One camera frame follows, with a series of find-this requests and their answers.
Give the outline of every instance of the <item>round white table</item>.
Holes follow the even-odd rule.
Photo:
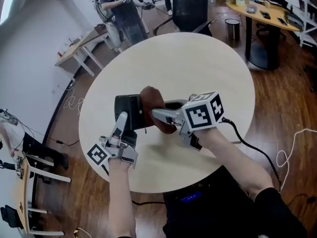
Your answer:
[[[255,90],[249,69],[225,43],[202,34],[171,33],[142,41],[112,60],[98,75],[83,103],[79,138],[91,167],[105,180],[101,166],[87,156],[101,135],[109,136],[114,125],[117,95],[139,94],[146,86],[160,90],[165,101],[188,99],[192,94],[218,90],[224,116],[233,120],[244,137],[249,129]],[[219,130],[231,142],[238,141],[229,124]],[[129,169],[130,189],[159,193],[194,184],[220,167],[215,158],[185,148],[178,133],[165,135],[155,126],[136,131],[135,170]]]

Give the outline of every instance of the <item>wooden floor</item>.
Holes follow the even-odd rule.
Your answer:
[[[236,13],[227,7],[210,5],[209,19],[220,16],[235,16]],[[167,19],[167,15],[153,9],[144,11],[143,18],[149,29]],[[229,43],[237,53],[244,57],[246,22],[242,18],[240,24],[241,41]],[[175,26],[172,22],[160,29],[159,34],[173,32]],[[217,20],[211,25],[215,38],[224,42],[226,40],[224,19]],[[317,129],[317,94],[310,92],[311,82],[303,67],[313,64],[314,58],[307,49],[301,49],[294,38],[284,32],[287,40],[281,39],[279,54],[280,68],[275,71],[251,70],[256,90],[255,114],[246,136],[251,144],[267,152],[275,163],[277,151],[291,149],[293,135],[303,128]],[[95,55],[103,65],[107,65],[116,54],[105,45],[95,51]],[[98,74],[99,68],[92,61],[89,67]],[[76,98],[85,97],[94,78],[84,70],[76,79]],[[51,137],[67,143],[76,141],[78,136],[77,110],[60,109],[55,123],[51,129]],[[53,181],[51,185],[38,181],[36,203],[38,208],[47,209],[51,214],[43,215],[46,219],[45,230],[64,231],[66,237],[72,237],[75,228],[87,230],[93,238],[111,238],[108,224],[109,186],[108,182],[98,176],[88,165],[80,144],[72,147],[60,146],[53,141],[48,145],[69,156],[69,169],[64,172],[58,169],[57,173],[72,178],[71,183]],[[271,174],[268,161],[254,150],[241,147],[250,157],[260,162]],[[294,153],[291,158],[290,173],[282,192],[285,203],[300,193],[308,196],[317,195],[317,133],[305,132],[297,138]],[[283,179],[287,168],[278,169]],[[161,201],[160,194],[132,193],[133,199],[143,201]],[[300,196],[291,205],[291,210],[297,216],[303,211],[305,198]],[[316,204],[308,206],[300,221],[312,235],[314,223],[317,219]],[[162,227],[166,222],[166,211],[163,205],[134,206],[137,223],[137,236],[139,238],[165,237]]]

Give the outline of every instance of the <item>desk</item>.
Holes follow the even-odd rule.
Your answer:
[[[50,166],[52,166],[52,163],[50,163],[50,162],[42,161],[42,159],[39,159],[36,157],[34,158],[33,156],[32,156],[32,158],[37,160],[37,161],[41,161],[45,164],[49,164]],[[27,184],[28,184],[28,180],[29,180],[31,172],[34,172],[36,174],[43,175],[46,177],[50,177],[52,179],[65,181],[65,182],[70,182],[71,179],[67,178],[67,177],[58,176],[58,175],[55,175],[55,174],[52,174],[52,173],[49,173],[49,172],[46,172],[46,171],[43,171],[43,170],[40,170],[37,168],[34,168],[34,167],[30,166],[27,158],[25,158],[23,160],[22,167],[24,170],[24,175],[23,175],[22,179],[20,179],[18,176],[16,176],[16,189],[14,191],[13,198],[15,201],[15,209],[18,212],[18,215],[19,215],[19,218],[21,220],[21,223],[22,223],[22,226],[24,228],[25,233],[32,234],[32,235],[41,235],[41,236],[63,236],[64,232],[47,232],[47,231],[30,230],[28,212],[33,211],[33,212],[47,213],[47,211],[28,207]]]
[[[225,43],[202,34],[171,33],[144,40],[117,56],[90,87],[79,118],[79,137],[91,167],[105,180],[88,151],[114,125],[116,95],[138,94],[147,85],[160,90],[165,101],[188,99],[192,93],[218,90],[225,117],[237,123],[242,137],[249,129],[255,106],[255,90],[249,69]],[[232,142],[238,138],[228,124],[220,131]],[[215,158],[185,148],[178,133],[165,135],[155,127],[136,131],[135,170],[129,169],[130,189],[159,193],[194,184],[220,167]]]
[[[247,37],[246,37],[246,51],[245,55],[247,60],[251,63],[266,70],[274,70],[279,67],[279,56],[278,56],[278,43],[280,29],[288,31],[296,31],[299,29],[287,24],[282,25],[277,18],[284,18],[284,9],[280,6],[270,5],[270,8],[266,8],[264,5],[250,1],[250,4],[257,7],[257,12],[254,14],[247,13],[247,7],[239,7],[236,4],[228,3],[227,6],[241,15],[246,16],[247,20]],[[271,19],[266,19],[260,13],[260,10],[266,11],[270,14]],[[252,38],[252,19],[269,25],[269,34],[267,40],[266,50],[257,43],[251,43]]]
[[[92,76],[94,77],[95,74],[89,69],[89,67],[84,63],[83,60],[81,60],[78,56],[77,56],[77,52],[78,50],[83,50],[97,65],[100,69],[103,69],[104,66],[100,63],[100,61],[93,55],[93,53],[90,52],[90,50],[85,46],[86,44],[88,44],[89,42],[95,40],[96,38],[101,37],[103,39],[103,41],[108,45],[108,47],[113,50],[113,46],[112,44],[106,39],[108,35],[108,32],[106,29],[104,29],[103,32],[98,33],[95,29],[92,30],[90,33],[88,33],[86,36],[84,36],[79,42],[77,42],[76,44],[70,46],[68,48],[68,50],[63,54],[62,57],[60,57],[57,61],[57,63],[55,64],[55,66],[59,66],[60,64],[62,64],[63,62],[65,62],[66,60],[70,59],[71,57],[74,57],[78,63],[83,66],[83,68]]]

